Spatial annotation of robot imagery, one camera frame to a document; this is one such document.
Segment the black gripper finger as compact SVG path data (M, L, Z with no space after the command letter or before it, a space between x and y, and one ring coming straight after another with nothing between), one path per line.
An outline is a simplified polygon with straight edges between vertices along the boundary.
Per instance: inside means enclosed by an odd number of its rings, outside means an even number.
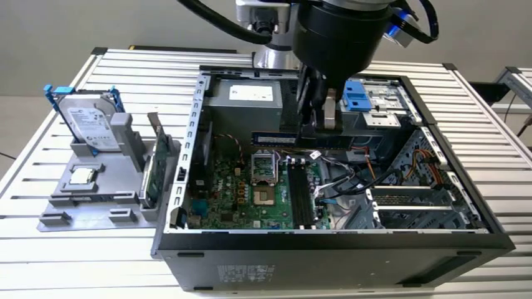
M310 67L301 67L297 84L297 113L298 132L297 137L312 133L312 122L314 116L314 102L320 101L321 75Z
M341 112L338 110L341 86L325 77L320 79L318 83L318 99L321 101L317 110L318 130L322 134L340 135L342 132Z

